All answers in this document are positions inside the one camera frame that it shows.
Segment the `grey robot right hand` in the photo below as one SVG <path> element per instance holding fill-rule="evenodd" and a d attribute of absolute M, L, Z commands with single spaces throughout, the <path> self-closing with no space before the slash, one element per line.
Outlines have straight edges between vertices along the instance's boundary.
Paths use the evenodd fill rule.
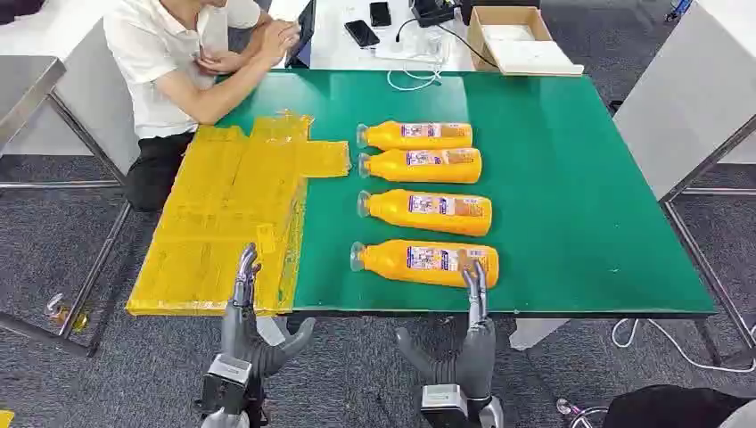
<path fill-rule="evenodd" d="M 402 355 L 430 384 L 450 383 L 460 386 L 468 399 L 487 400 L 496 354 L 496 329 L 488 312 L 487 274 L 476 259 L 462 270 L 468 289 L 468 328 L 461 349 L 455 356 L 439 360 L 417 347 L 408 330 L 396 330 Z"/>

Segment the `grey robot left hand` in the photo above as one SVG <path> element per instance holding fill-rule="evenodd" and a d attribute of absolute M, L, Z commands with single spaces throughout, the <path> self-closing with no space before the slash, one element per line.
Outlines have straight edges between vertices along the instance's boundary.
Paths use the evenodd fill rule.
<path fill-rule="evenodd" d="M 254 243 L 244 246 L 234 275 L 234 288 L 222 322 L 221 351 L 251 364 L 251 373 L 261 379 L 276 374 L 308 345 L 316 326 L 313 317 L 303 318 L 296 333 L 272 346 L 258 335 L 252 307 L 254 283 L 261 264 Z"/>

